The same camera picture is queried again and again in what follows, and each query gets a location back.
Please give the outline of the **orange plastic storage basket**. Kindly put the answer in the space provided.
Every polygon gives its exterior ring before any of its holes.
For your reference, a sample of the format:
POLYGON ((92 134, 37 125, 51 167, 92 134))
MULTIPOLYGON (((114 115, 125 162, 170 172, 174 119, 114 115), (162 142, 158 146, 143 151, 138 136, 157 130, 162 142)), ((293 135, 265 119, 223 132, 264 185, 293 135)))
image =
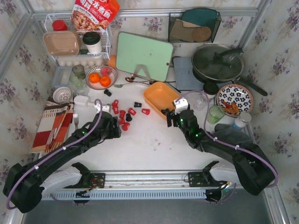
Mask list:
POLYGON ((166 116, 163 109, 174 110, 173 101, 179 98, 179 94, 163 82, 155 82, 143 92, 145 102, 164 120, 166 116))

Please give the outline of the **green translucent cup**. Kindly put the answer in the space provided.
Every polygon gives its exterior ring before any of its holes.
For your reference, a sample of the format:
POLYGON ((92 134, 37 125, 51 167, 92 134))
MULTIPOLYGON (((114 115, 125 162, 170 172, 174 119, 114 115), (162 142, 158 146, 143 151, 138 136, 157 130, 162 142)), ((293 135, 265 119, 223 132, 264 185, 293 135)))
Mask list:
POLYGON ((216 124, 224 117, 224 115, 225 111, 221 106, 213 105, 209 109, 207 121, 210 124, 216 124))

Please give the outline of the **grey cloth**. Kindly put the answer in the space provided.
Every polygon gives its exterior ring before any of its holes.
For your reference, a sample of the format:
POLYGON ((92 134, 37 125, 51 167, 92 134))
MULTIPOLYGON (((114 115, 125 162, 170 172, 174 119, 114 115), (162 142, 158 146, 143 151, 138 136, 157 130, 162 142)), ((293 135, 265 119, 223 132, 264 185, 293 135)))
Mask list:
POLYGON ((223 142, 231 145, 248 145, 252 143, 252 139, 244 133, 242 130, 236 129, 232 125, 228 124, 217 124, 214 128, 214 136, 223 142))

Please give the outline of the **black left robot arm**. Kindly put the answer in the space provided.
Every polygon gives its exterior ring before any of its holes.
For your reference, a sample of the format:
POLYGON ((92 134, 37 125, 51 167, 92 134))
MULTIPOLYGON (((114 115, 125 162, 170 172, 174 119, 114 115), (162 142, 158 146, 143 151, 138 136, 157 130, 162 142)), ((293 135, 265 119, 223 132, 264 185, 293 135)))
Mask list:
POLYGON ((120 136, 118 118, 110 113, 100 112, 92 122, 87 122, 75 130, 52 152, 26 165, 14 164, 9 169, 3 187, 3 194, 7 197, 7 209, 18 209, 27 213, 35 208, 44 196, 66 186, 76 185, 83 175, 88 173, 83 165, 74 164, 65 174, 56 171, 101 142, 120 136))

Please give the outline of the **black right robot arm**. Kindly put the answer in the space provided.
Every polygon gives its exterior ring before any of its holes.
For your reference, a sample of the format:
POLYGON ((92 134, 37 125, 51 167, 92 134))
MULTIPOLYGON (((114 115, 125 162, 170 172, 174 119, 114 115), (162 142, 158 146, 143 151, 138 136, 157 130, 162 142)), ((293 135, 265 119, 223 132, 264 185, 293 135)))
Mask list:
POLYGON ((191 148, 232 163, 240 184, 248 193, 257 196, 266 187, 277 184, 276 169, 263 150, 243 131, 219 124, 219 129, 211 134, 199 126, 190 109, 178 114, 165 109, 163 114, 166 115, 167 126, 179 128, 191 148))

